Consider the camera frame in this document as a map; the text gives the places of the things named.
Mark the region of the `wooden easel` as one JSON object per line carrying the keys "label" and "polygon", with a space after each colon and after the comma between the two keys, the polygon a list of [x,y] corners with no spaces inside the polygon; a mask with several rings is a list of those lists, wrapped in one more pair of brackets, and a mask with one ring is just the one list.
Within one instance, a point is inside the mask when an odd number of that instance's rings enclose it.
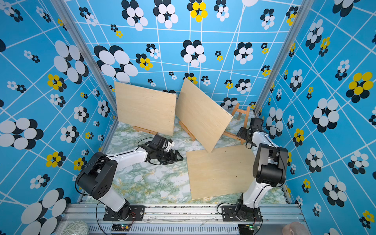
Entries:
{"label": "wooden easel", "polygon": [[190,136],[192,141],[195,141],[196,137],[192,134],[192,132],[180,120],[178,123],[182,127],[182,129]]}
{"label": "wooden easel", "polygon": [[[245,115],[245,119],[244,119],[242,127],[247,128],[250,112],[251,112],[250,106],[248,106],[246,108],[246,110],[243,110],[243,109],[240,109],[240,104],[238,103],[233,108],[232,116],[234,118],[236,118],[236,124],[240,124],[240,120],[241,120],[242,115]],[[246,142],[244,139],[238,137],[236,134],[228,132],[228,131],[224,131],[222,136],[229,137],[229,138],[232,138],[234,140],[240,141],[241,145]]]}
{"label": "wooden easel", "polygon": [[136,130],[137,132],[144,132],[144,133],[151,134],[153,136],[158,135],[158,132],[156,132],[156,131],[152,131],[152,130],[137,127],[137,126],[133,126],[133,129]]}

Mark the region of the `plywood board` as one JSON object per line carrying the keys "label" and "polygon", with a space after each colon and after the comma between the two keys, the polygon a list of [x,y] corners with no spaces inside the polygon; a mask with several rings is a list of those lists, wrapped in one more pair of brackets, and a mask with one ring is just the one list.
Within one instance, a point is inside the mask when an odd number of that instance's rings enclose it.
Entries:
{"label": "plywood board", "polygon": [[184,80],[176,115],[193,136],[211,153],[233,116],[188,79]]}
{"label": "plywood board", "polygon": [[173,136],[177,95],[115,82],[118,121]]}
{"label": "plywood board", "polygon": [[245,146],[186,153],[192,199],[246,192],[254,180],[255,156]]}

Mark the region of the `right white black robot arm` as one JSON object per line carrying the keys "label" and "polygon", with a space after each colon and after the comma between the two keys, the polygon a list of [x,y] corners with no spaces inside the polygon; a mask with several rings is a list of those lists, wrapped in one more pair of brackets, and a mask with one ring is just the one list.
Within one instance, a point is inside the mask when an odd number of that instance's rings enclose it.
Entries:
{"label": "right white black robot arm", "polygon": [[251,118],[249,128],[242,127],[237,136],[256,151],[253,177],[249,189],[237,200],[236,216],[246,221],[256,217],[259,204],[272,188],[282,187],[287,178],[288,150],[276,145],[262,129],[262,119]]}

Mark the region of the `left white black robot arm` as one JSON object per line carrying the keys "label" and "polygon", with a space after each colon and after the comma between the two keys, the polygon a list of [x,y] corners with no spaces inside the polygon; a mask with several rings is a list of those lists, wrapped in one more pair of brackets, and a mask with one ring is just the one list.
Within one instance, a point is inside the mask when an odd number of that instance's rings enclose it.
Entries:
{"label": "left white black robot arm", "polygon": [[172,139],[155,135],[151,141],[123,153],[106,155],[97,152],[76,177],[75,186],[106,206],[108,217],[105,220],[137,220],[129,201],[113,189],[114,177],[117,172],[135,164],[169,165],[183,161],[184,158],[179,151],[172,149],[173,146]]}

